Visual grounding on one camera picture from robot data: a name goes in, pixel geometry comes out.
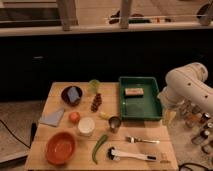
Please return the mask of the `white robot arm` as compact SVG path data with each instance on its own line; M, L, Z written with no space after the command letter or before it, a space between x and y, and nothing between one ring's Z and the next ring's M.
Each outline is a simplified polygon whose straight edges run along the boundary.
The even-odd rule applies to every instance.
M166 74L166 86L158 98L170 110L189 100L204 112L213 114L213 88L205 84L207 78L208 70L199 62L172 69Z

